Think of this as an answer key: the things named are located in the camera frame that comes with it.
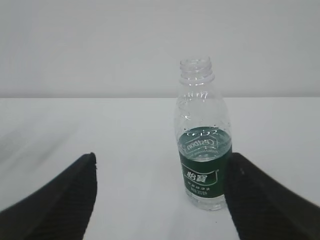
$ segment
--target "white surface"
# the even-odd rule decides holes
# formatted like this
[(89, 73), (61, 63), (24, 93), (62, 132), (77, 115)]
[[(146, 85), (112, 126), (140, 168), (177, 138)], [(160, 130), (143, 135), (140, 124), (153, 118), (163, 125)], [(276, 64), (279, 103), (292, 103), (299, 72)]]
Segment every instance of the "white surface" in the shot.
[[(227, 98), (233, 149), (320, 205), (320, 98)], [(173, 98), (2, 99), (0, 209), (84, 153), (98, 195), (85, 239), (237, 240), (229, 212), (185, 197)]]
[(0, 0), (0, 96), (173, 97), (212, 57), (229, 97), (320, 96), (318, 0)]

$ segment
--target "white table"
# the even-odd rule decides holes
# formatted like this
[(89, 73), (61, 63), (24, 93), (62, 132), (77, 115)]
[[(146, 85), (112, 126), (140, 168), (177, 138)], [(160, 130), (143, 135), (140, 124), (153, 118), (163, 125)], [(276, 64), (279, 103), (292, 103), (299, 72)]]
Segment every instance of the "white table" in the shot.
[[(233, 149), (320, 205), (320, 98), (227, 98)], [(173, 98), (2, 99), (0, 210), (82, 154), (97, 157), (98, 195), (85, 239), (238, 240), (227, 209), (188, 202)]]

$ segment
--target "chinese characters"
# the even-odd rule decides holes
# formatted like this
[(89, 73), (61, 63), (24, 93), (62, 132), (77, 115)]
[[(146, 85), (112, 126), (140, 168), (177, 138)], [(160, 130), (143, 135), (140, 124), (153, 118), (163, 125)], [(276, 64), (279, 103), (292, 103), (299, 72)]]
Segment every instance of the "chinese characters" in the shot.
[(207, 179), (207, 175), (195, 175), (194, 173), (188, 171), (188, 173), (186, 174), (188, 178), (190, 178), (191, 180), (194, 180), (196, 182), (202, 182), (205, 183), (206, 179)]

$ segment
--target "bottle bottom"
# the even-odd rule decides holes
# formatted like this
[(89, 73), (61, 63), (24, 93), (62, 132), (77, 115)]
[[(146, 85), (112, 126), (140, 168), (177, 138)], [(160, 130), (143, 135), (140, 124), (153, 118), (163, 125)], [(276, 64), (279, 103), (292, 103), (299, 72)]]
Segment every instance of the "bottle bottom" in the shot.
[(185, 192), (190, 202), (199, 209), (207, 211), (217, 211), (227, 207), (225, 195), (217, 196), (215, 198), (205, 198), (193, 194), (186, 188)]

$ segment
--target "green label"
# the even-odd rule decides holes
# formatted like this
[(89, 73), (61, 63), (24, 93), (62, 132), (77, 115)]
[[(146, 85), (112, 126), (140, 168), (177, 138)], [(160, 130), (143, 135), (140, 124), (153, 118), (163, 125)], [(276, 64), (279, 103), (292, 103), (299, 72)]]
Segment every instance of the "green label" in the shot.
[(180, 153), (185, 187), (202, 198), (215, 198), (223, 195), (225, 168), (231, 153), (232, 148), (222, 157), (206, 162), (189, 160)]
[(197, 127), (181, 136), (178, 148), (186, 189), (202, 198), (223, 195), (230, 136), (217, 127)]

